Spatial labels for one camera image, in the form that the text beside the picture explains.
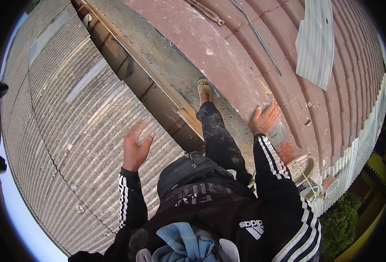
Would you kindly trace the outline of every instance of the light blue cloth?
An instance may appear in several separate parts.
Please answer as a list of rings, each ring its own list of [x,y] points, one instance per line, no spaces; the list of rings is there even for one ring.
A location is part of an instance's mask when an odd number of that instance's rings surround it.
[[[187,222],[177,222],[157,231],[167,246],[160,247],[152,255],[152,262],[217,262],[211,253],[215,245],[213,239],[196,236]]]

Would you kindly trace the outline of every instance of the person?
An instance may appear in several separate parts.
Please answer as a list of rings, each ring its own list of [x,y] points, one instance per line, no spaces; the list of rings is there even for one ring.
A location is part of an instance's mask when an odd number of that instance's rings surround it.
[[[160,174],[160,206],[148,220],[138,168],[155,133],[138,137],[150,119],[124,138],[120,228],[104,255],[79,251],[79,261],[317,261],[321,225],[300,195],[290,171],[265,134],[279,119],[276,102],[250,123],[254,135],[255,179],[211,102],[211,86],[198,82],[205,155],[187,153]],[[251,187],[257,186],[258,198]]]

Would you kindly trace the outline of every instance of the black pants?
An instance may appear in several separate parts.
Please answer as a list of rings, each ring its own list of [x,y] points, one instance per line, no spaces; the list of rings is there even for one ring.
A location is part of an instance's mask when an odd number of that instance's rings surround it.
[[[203,103],[196,117],[202,123],[206,157],[226,170],[237,171],[237,181],[248,186],[252,175],[245,169],[241,151],[225,129],[221,113],[215,105],[211,102]]]

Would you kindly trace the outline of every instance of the beige sandal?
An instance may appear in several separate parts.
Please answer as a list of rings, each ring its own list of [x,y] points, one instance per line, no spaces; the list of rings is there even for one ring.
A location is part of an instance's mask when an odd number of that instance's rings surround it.
[[[200,82],[208,82],[207,79],[202,78],[197,82],[197,92],[199,92],[199,99],[200,99],[200,104],[202,104],[202,98],[200,98],[201,93],[207,93],[209,94],[209,102],[212,102],[212,87],[210,85],[201,85]]]

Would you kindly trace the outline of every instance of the sky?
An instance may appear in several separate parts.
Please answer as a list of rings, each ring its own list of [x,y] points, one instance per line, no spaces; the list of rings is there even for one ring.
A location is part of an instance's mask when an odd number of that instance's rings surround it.
[[[17,33],[18,28],[23,24],[26,17],[27,15],[24,13],[11,35],[2,63],[1,76],[5,69],[5,62],[7,60],[7,54],[11,46],[12,39]],[[5,160],[7,159],[3,139],[1,139],[0,156]],[[28,210],[23,198],[18,192],[8,163],[7,170],[2,173],[0,177],[2,183],[2,193],[4,195],[8,215],[21,239],[33,253],[34,257],[40,262],[67,261],[68,257],[59,248],[57,248],[57,246],[44,233],[42,228],[40,228],[39,224],[37,224],[36,220],[33,218],[33,215]]]

